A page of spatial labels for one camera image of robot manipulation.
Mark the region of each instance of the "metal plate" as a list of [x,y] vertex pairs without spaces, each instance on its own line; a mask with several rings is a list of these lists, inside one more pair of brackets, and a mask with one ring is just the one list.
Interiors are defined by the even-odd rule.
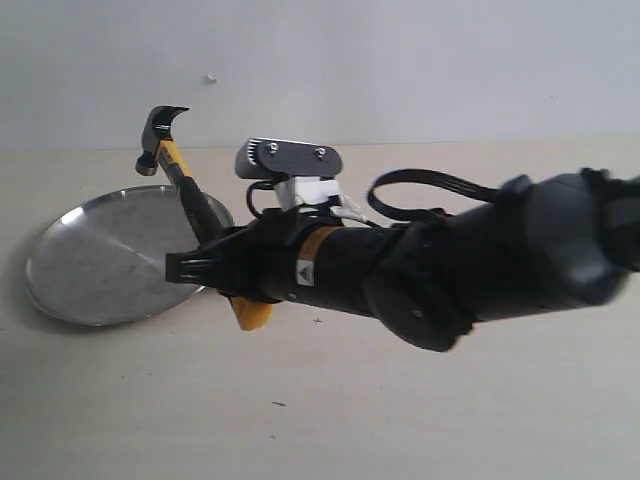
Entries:
[[[227,209],[207,198],[232,226]],[[44,232],[27,261],[27,291],[38,309],[67,322],[141,320],[202,290],[164,279],[165,254],[197,245],[173,187],[120,190],[74,208]]]

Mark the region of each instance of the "round metal tray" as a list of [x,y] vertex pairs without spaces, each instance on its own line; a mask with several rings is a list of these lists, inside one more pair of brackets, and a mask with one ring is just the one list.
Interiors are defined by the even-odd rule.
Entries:
[[[228,210],[207,199],[232,226]],[[164,279],[165,254],[197,245],[173,187],[119,190],[74,208],[43,233],[27,260],[27,291],[39,310],[66,322],[141,320],[202,290]]]

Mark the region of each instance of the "screw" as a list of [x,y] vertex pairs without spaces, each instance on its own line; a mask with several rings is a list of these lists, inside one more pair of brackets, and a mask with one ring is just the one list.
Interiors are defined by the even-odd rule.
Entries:
[[318,160],[322,160],[324,155],[327,153],[327,150],[322,147],[318,147],[313,151],[313,153],[318,157]]

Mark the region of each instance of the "beige table surface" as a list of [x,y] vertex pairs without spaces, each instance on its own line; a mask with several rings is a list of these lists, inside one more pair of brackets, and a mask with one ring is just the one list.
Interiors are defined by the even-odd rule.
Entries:
[[[488,185],[582,166],[640,173],[640,138],[339,150],[358,200],[407,166]],[[246,222],[234,150],[184,153]],[[137,154],[0,155],[1,479],[640,478],[637,282],[609,308],[483,325],[447,354],[375,320],[290,304],[241,332],[214,292],[106,331],[36,313],[22,286],[30,243],[92,197],[166,183],[137,176]],[[386,195],[473,205],[426,187]]]

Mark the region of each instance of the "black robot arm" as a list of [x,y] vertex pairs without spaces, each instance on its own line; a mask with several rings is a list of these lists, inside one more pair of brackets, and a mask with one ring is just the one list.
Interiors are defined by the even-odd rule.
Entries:
[[[520,176],[498,189],[429,170],[390,172],[367,197],[397,221],[383,228],[340,192],[341,168],[330,147],[251,139],[236,173],[257,181],[250,191],[274,190],[281,207],[254,208],[250,224],[207,238],[196,230],[197,250],[167,255],[167,280],[246,299],[243,328],[266,321],[265,305],[290,301],[374,317],[415,346],[447,351],[477,322],[606,304],[640,267],[640,185],[605,171],[540,183]],[[377,188],[399,182],[484,204],[449,215],[382,203]],[[197,211],[205,208],[185,205],[196,219],[211,216]],[[260,318],[247,321],[254,310]]]

